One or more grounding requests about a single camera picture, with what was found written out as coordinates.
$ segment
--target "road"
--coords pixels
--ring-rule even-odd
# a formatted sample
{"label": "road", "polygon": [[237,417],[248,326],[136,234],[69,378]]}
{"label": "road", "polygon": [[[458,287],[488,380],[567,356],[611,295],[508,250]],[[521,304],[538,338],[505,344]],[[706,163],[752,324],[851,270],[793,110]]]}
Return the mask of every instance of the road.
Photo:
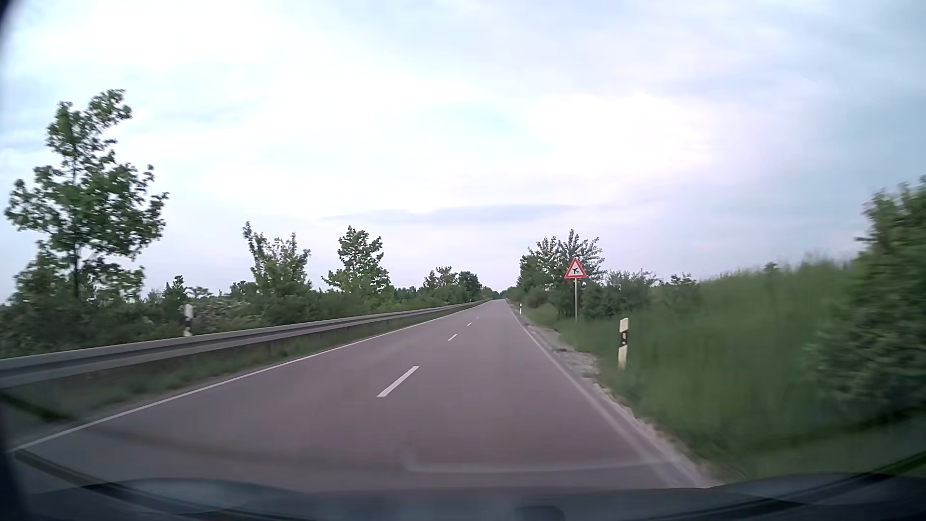
{"label": "road", "polygon": [[[36,443],[105,480],[306,491],[696,486],[503,300],[238,377]],[[27,489],[53,487],[19,465]]]}

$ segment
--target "cloudy sky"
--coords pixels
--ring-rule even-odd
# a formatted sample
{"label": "cloudy sky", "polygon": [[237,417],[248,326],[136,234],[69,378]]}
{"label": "cloudy sky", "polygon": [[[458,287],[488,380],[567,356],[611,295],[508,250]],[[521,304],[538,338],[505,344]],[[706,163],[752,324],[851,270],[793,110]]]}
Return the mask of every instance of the cloudy sky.
{"label": "cloudy sky", "polygon": [[[926,173],[926,4],[25,0],[0,48],[0,184],[44,127],[127,89],[122,160],[156,166],[148,284],[249,278],[245,221],[316,282],[352,224],[398,286],[514,283],[545,235],[705,277],[851,254],[862,204]],[[0,224],[0,293],[36,235]]]}

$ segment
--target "grass verge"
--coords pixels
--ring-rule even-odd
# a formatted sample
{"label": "grass verge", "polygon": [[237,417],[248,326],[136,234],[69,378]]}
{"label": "grass verge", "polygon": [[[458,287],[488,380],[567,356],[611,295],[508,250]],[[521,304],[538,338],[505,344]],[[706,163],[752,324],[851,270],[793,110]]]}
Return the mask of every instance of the grass verge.
{"label": "grass verge", "polygon": [[865,472],[922,452],[926,421],[850,421],[807,378],[804,346],[847,275],[818,260],[702,282],[698,304],[685,312],[655,303],[629,315],[625,371],[617,362],[620,317],[558,320],[549,304],[525,312],[597,355],[603,385],[721,478]]}

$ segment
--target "red triangular sign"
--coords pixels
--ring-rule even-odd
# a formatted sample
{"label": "red triangular sign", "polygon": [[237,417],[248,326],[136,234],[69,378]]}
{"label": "red triangular sign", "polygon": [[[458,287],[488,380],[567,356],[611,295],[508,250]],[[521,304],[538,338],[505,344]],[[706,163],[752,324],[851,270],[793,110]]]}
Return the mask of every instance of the red triangular sign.
{"label": "red triangular sign", "polygon": [[585,274],[585,270],[582,269],[582,265],[579,264],[578,259],[573,259],[569,264],[569,269],[566,270],[566,278],[568,279],[583,279],[588,275]]}

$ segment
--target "green tree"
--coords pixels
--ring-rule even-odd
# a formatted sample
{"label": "green tree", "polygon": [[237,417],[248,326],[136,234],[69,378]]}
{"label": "green tree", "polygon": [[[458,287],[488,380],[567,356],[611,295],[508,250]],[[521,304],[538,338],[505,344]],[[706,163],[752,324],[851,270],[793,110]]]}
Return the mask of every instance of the green tree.
{"label": "green tree", "polygon": [[107,299],[137,296],[144,267],[128,270],[107,256],[134,261],[161,237],[165,225],[161,210],[168,194],[148,195],[154,167],[139,172],[131,163],[119,163],[117,141],[103,137],[131,118],[124,93],[95,95],[85,110],[60,102],[45,139],[61,157],[59,167],[34,168],[32,186],[18,179],[4,211],[19,230],[46,235],[38,243],[44,267],[69,273],[74,300],[93,298],[98,291]]}
{"label": "green tree", "polygon": [[659,282],[659,300],[677,313],[693,311],[701,301],[701,286],[690,273],[674,274]]}
{"label": "green tree", "polygon": [[438,287],[432,292],[432,297],[437,300],[434,304],[438,306],[467,302],[466,291],[456,284]]}
{"label": "green tree", "polygon": [[190,288],[190,291],[193,292],[194,300],[211,299],[212,297],[215,297],[215,295],[212,294],[212,291],[210,291],[207,287],[193,286]]}
{"label": "green tree", "polygon": [[173,283],[164,284],[158,304],[170,322],[180,320],[180,306],[190,301],[190,288],[183,282],[183,275],[174,277]]}
{"label": "green tree", "polygon": [[520,286],[508,286],[502,290],[501,297],[520,302],[524,298],[524,290]]}
{"label": "green tree", "polygon": [[407,302],[414,299],[418,295],[418,290],[414,286],[409,287],[397,287],[393,296],[395,300],[399,302]]}
{"label": "green tree", "polygon": [[239,281],[229,286],[229,298],[241,301],[254,301],[257,297],[257,283]]}
{"label": "green tree", "polygon": [[517,287],[530,292],[538,286],[546,288],[552,282],[553,278],[545,271],[538,254],[532,253],[521,256]]}
{"label": "green tree", "polygon": [[421,283],[421,289],[423,291],[433,291],[437,289],[439,285],[440,283],[437,280],[437,275],[434,273],[434,270],[431,270],[428,276],[424,277],[424,282]]}
{"label": "green tree", "polygon": [[67,295],[71,285],[62,275],[58,258],[47,248],[39,247],[35,260],[26,265],[26,269],[15,277],[16,292],[10,302],[36,303],[43,299]]}
{"label": "green tree", "polygon": [[347,233],[338,240],[341,243],[338,259],[344,268],[328,272],[328,277],[323,277],[324,281],[341,291],[360,296],[371,305],[382,304],[383,294],[388,293],[392,286],[389,272],[381,265],[385,254],[377,253],[382,249],[382,238],[370,241],[368,232],[347,226]]}
{"label": "green tree", "polygon": [[865,208],[845,300],[809,346],[820,384],[857,411],[926,406],[926,176]]}
{"label": "green tree", "polygon": [[457,275],[457,282],[463,288],[468,302],[481,299],[482,283],[479,282],[479,276],[476,273],[460,272]]}
{"label": "green tree", "polygon": [[480,299],[498,299],[500,295],[494,289],[491,289],[489,286],[483,286],[480,291]]}
{"label": "green tree", "polygon": [[582,314],[588,318],[608,318],[625,315],[649,304],[652,287],[659,280],[652,274],[639,272],[606,272],[604,284],[590,281],[582,292]]}
{"label": "green tree", "polygon": [[457,283],[457,274],[454,273],[452,267],[438,266],[436,269],[438,286],[450,286]]}
{"label": "green tree", "polygon": [[529,308],[537,308],[545,304],[549,298],[550,296],[545,289],[541,286],[534,286],[527,292],[527,295],[524,296],[524,303],[527,304]]}
{"label": "green tree", "polygon": [[[527,265],[539,273],[531,279],[533,282],[546,281],[545,284],[551,292],[549,300],[556,306],[558,316],[573,316],[575,314],[574,283],[564,278],[564,275],[572,259],[578,259],[588,275],[587,280],[601,282],[605,275],[605,271],[601,269],[601,264],[604,262],[601,253],[598,237],[591,240],[582,239],[575,233],[575,230],[569,230],[569,236],[565,241],[557,239],[554,235],[552,238],[544,237],[543,240],[537,241],[536,249],[528,248],[528,255],[521,258],[522,269]],[[584,284],[584,281],[579,283],[580,300]]]}
{"label": "green tree", "polygon": [[[299,249],[295,234],[285,241],[279,237],[269,241],[263,234],[255,233],[250,222],[244,224],[243,236],[254,258],[251,268],[256,291],[254,304],[266,320],[274,325],[311,320],[315,311],[309,295],[312,281],[306,275],[311,251]],[[233,286],[232,298],[239,298],[246,290],[246,284]]]}

